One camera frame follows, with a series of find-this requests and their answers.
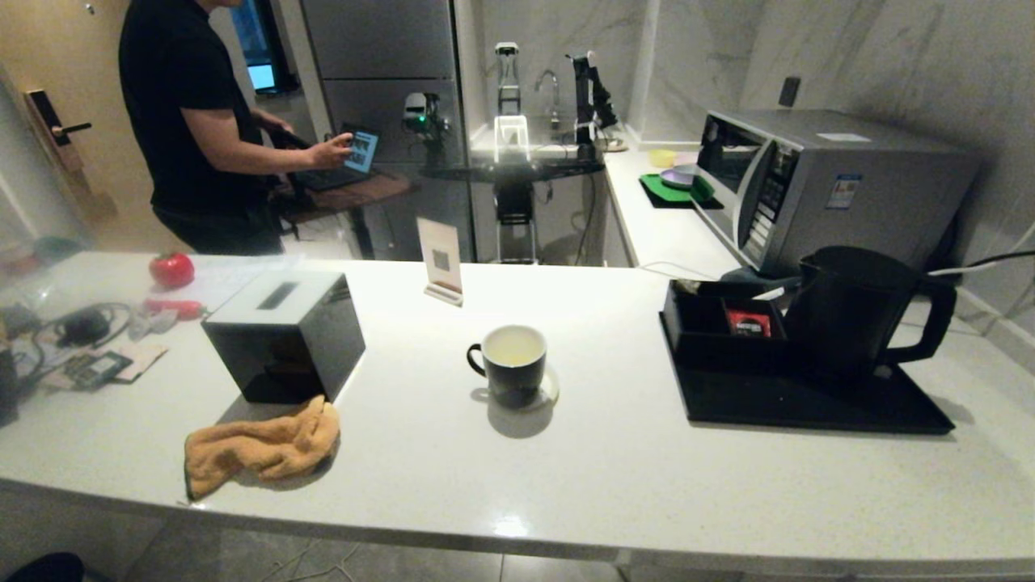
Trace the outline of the man in black shirt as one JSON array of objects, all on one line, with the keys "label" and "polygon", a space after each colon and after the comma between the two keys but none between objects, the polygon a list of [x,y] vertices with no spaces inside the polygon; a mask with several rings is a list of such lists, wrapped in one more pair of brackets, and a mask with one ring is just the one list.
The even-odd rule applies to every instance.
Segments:
[{"label": "man in black shirt", "polygon": [[353,136],[273,149],[263,130],[292,132],[245,99],[209,18],[243,0],[130,0],[118,66],[134,139],[153,181],[160,224],[205,255],[280,255],[271,177],[343,165]]}]

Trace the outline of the grey refrigerator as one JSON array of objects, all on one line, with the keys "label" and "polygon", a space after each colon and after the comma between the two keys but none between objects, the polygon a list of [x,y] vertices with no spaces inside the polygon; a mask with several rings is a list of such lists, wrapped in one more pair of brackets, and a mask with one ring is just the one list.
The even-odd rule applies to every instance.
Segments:
[{"label": "grey refrigerator", "polygon": [[[301,0],[301,11],[332,129],[355,123],[377,130],[374,173],[420,184],[414,194],[363,210],[374,260],[420,260],[416,219],[425,217],[459,229],[461,258],[473,261],[469,182],[418,175],[428,149],[444,165],[468,162],[452,0]],[[439,95],[439,113],[450,122],[440,141],[403,129],[404,100],[417,92]]]}]

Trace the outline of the black electric kettle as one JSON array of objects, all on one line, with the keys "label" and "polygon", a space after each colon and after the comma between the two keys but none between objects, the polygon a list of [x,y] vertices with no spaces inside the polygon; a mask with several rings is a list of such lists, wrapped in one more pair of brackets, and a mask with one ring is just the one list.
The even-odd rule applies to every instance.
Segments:
[{"label": "black electric kettle", "polygon": [[[800,260],[800,272],[783,326],[800,360],[822,377],[854,381],[879,365],[929,360],[953,320],[953,285],[868,248],[820,248]],[[892,348],[916,296],[929,301],[920,340]]]}]

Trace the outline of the green mat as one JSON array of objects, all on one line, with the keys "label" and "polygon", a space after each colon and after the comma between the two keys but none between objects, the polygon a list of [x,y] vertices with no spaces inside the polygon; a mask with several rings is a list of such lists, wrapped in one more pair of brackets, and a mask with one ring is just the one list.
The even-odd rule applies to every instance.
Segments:
[{"label": "green mat", "polygon": [[712,185],[698,175],[692,176],[688,188],[672,187],[661,174],[641,175],[639,182],[655,209],[724,210],[724,204],[715,196]]}]

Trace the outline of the red tomato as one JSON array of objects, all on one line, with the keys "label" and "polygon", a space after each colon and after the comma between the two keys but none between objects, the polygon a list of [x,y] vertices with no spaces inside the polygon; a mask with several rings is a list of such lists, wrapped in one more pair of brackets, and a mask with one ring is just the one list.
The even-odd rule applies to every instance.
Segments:
[{"label": "red tomato", "polygon": [[162,289],[178,289],[195,280],[195,265],[184,253],[156,255],[148,265],[151,279]]}]

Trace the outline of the blue lit monitor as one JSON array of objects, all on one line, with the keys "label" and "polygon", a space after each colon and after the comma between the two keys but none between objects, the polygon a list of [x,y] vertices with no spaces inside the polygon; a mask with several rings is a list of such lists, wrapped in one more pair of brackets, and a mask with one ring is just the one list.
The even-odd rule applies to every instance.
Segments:
[{"label": "blue lit monitor", "polygon": [[289,68],[272,0],[241,0],[230,10],[252,87],[257,95],[285,95],[300,88]]}]

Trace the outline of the red tea packet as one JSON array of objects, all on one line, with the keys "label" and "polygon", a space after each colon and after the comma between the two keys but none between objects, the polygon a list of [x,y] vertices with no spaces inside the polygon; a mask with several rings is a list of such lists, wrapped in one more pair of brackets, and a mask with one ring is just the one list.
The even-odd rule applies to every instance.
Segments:
[{"label": "red tea packet", "polygon": [[762,312],[749,310],[727,309],[729,334],[753,336],[755,338],[771,338],[771,317]]}]

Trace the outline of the chrome faucet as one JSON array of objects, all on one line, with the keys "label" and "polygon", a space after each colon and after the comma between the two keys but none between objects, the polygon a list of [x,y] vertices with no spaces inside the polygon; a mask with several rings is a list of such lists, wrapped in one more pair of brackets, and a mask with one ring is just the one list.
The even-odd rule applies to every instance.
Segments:
[{"label": "chrome faucet", "polygon": [[545,69],[541,71],[534,84],[534,91],[539,95],[548,88],[550,91],[550,103],[548,103],[548,128],[552,133],[558,133],[561,129],[561,118],[560,118],[560,81],[558,74],[552,69]]}]

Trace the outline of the black round tabletop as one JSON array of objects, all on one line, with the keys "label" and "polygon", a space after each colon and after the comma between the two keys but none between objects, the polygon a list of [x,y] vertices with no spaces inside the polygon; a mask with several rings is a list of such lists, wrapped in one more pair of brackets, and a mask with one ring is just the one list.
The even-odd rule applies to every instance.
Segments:
[{"label": "black round tabletop", "polygon": [[470,182],[543,182],[580,175],[591,175],[607,169],[603,161],[564,158],[533,159],[532,162],[485,162],[472,166],[425,165],[418,175],[428,179]]}]

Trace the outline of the black mug white inside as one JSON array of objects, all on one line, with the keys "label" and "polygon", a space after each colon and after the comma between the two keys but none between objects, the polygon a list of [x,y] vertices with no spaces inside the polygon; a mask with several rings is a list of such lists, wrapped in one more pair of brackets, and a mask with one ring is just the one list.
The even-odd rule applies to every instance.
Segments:
[{"label": "black mug white inside", "polygon": [[506,325],[492,329],[465,353],[474,372],[487,379],[487,391],[501,406],[527,407],[546,377],[546,336],[533,327]]}]

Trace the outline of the open laptop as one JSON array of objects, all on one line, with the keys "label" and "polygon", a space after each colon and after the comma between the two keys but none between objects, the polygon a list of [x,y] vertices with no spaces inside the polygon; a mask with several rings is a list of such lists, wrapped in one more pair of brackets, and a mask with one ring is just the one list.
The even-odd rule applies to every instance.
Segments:
[{"label": "open laptop", "polygon": [[290,177],[296,187],[325,192],[366,181],[374,175],[373,165],[380,144],[380,133],[355,123],[343,123],[341,133],[351,133],[353,136],[350,158],[344,161],[341,167],[333,169],[292,174]]}]

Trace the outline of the dark green sachet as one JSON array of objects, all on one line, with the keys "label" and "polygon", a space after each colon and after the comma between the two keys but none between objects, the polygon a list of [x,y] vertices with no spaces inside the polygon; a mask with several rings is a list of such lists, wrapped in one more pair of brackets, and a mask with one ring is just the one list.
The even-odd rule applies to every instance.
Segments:
[{"label": "dark green sachet", "polygon": [[71,380],[75,388],[93,390],[106,386],[111,380],[129,368],[134,361],[125,355],[107,351],[99,355],[83,353],[63,365],[64,375]]}]

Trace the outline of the black computer mouse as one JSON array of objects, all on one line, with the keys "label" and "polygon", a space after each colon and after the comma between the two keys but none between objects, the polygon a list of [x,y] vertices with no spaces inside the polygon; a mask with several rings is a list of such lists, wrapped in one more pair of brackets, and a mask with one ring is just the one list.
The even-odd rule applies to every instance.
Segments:
[{"label": "black computer mouse", "polygon": [[60,347],[82,347],[97,344],[108,336],[111,323],[103,311],[85,308],[67,314],[56,326],[57,345]]}]

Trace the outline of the white base cabinet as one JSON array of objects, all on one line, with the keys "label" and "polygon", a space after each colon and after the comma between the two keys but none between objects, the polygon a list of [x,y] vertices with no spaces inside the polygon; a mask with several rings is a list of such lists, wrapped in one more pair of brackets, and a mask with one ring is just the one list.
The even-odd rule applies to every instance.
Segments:
[{"label": "white base cabinet", "polygon": [[635,268],[635,254],[631,219],[635,219],[635,204],[631,190],[621,179],[607,172],[607,209],[602,236],[602,265],[605,268]]}]

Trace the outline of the orange cloth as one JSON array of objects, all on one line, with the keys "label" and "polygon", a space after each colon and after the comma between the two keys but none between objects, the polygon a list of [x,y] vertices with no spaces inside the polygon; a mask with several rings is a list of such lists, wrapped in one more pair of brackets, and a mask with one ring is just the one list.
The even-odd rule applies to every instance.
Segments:
[{"label": "orange cloth", "polygon": [[203,500],[241,472],[262,482],[304,478],[339,438],[339,410],[324,395],[275,419],[199,428],[184,442],[186,498]]}]

